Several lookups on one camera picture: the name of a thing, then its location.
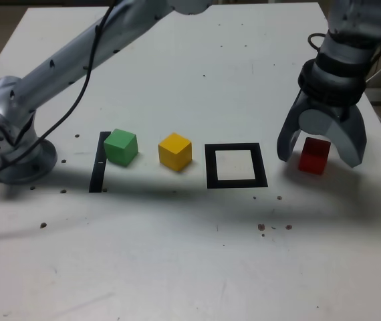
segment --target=green cube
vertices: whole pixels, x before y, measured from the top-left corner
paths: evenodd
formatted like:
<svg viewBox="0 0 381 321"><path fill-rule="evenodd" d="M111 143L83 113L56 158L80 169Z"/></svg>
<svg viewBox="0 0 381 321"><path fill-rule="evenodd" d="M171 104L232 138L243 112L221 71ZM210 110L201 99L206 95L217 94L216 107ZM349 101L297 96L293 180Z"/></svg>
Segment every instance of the green cube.
<svg viewBox="0 0 381 321"><path fill-rule="evenodd" d="M110 162L128 166L138 154L137 136L125 130L115 129L104 141L104 151Z"/></svg>

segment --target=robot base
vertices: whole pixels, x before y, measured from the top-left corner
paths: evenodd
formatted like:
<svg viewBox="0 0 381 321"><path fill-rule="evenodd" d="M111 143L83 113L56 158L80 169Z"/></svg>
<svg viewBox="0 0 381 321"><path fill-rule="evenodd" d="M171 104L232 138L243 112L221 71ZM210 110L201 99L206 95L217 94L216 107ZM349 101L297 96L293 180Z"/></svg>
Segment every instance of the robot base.
<svg viewBox="0 0 381 321"><path fill-rule="evenodd" d="M21 162L0 172L0 183L8 185L30 183L48 174L57 162L57 152L54 145L44 140L31 158L25 157Z"/></svg>

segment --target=yellow cube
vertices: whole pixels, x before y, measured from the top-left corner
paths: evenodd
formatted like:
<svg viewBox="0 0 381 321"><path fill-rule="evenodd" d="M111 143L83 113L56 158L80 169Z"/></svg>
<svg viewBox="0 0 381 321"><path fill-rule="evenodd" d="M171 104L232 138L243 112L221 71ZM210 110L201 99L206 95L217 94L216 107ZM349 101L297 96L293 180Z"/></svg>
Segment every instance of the yellow cube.
<svg viewBox="0 0 381 321"><path fill-rule="evenodd" d="M192 143L175 132L158 145L158 151L159 162L176 172L192 161Z"/></svg>

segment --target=red cube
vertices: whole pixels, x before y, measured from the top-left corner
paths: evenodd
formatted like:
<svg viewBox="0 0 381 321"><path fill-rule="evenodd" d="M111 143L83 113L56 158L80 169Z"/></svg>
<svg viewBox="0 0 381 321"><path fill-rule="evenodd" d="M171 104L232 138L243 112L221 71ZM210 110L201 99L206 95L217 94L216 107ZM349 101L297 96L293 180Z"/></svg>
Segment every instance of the red cube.
<svg viewBox="0 0 381 321"><path fill-rule="evenodd" d="M299 170L321 175L329 157L330 142L307 137L299 161Z"/></svg>

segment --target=wooden block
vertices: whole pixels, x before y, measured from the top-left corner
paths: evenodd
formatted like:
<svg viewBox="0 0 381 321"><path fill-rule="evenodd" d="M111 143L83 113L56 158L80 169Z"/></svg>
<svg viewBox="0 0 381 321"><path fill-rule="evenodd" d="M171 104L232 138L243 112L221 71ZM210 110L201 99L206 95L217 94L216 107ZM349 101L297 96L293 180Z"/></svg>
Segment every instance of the wooden block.
<svg viewBox="0 0 381 321"><path fill-rule="evenodd" d="M299 161L299 170L321 175L329 157L330 142L307 137Z"/></svg>
<svg viewBox="0 0 381 321"><path fill-rule="evenodd" d="M115 129L104 141L104 151L110 162L128 166L138 154L137 136Z"/></svg>
<svg viewBox="0 0 381 321"><path fill-rule="evenodd" d="M158 145L158 151L160 163L176 172L192 161L192 143L175 132Z"/></svg>

